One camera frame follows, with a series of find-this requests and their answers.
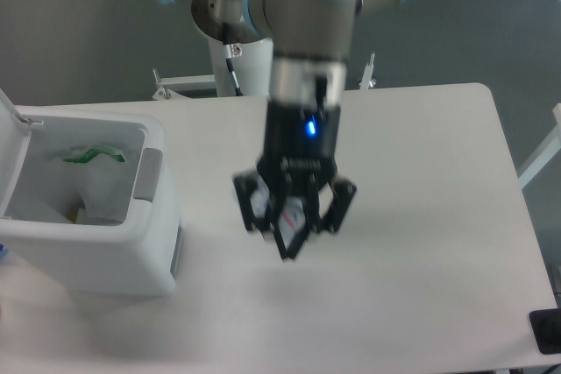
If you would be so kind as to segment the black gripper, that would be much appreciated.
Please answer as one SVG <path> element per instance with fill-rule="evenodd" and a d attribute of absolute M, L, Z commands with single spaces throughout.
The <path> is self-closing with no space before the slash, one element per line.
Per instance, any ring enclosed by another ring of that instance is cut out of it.
<path fill-rule="evenodd" d="M 282 260 L 296 259 L 311 233 L 337 234 L 357 186 L 339 177 L 334 158 L 341 107 L 327 103 L 328 78 L 316 76 L 311 103 L 268 102 L 262 155 L 257 170 L 233 175 L 245 229 L 272 236 Z M 332 200 L 320 214 L 320 190 L 328 184 Z M 288 195 L 304 195 L 305 223 L 289 246 L 281 234 L 281 213 Z"/>

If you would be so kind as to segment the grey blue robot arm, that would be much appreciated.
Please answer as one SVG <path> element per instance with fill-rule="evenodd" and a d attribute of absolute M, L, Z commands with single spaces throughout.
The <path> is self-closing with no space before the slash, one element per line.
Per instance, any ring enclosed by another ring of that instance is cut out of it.
<path fill-rule="evenodd" d="M 245 228 L 294 259 L 311 234 L 339 231 L 357 191 L 335 159 L 356 16 L 404 0 L 191 1 L 222 43 L 273 42 L 263 151 L 233 184 Z"/>

